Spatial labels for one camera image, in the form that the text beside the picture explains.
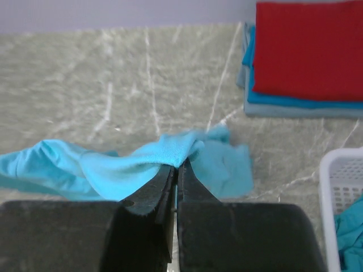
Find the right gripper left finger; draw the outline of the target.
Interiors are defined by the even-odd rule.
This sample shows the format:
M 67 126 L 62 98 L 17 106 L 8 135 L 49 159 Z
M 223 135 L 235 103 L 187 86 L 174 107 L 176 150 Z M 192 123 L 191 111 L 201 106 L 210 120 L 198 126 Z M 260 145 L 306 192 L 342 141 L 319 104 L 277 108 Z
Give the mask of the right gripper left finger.
M 1 205 L 2 271 L 165 271 L 172 256 L 175 170 L 120 202 Z

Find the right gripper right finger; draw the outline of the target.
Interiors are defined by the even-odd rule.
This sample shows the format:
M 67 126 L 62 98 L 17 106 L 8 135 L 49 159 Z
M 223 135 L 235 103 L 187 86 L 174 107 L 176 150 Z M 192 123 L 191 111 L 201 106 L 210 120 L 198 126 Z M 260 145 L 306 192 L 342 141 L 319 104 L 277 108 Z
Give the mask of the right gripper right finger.
M 178 173 L 181 271 L 325 271 L 313 226 L 290 203 L 221 202 L 189 161 Z

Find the light blue t-shirt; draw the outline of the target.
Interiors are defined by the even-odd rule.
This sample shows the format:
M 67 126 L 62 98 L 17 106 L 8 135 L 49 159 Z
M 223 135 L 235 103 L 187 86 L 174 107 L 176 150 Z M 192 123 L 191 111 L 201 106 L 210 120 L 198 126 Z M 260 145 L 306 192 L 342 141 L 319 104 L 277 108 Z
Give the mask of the light blue t-shirt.
M 73 201 L 120 201 L 154 178 L 163 165 L 180 168 L 186 160 L 219 199 L 244 196 L 254 187 L 249 148 L 231 145 L 225 126 L 163 134 L 127 156 L 43 140 L 1 156 L 1 187 Z

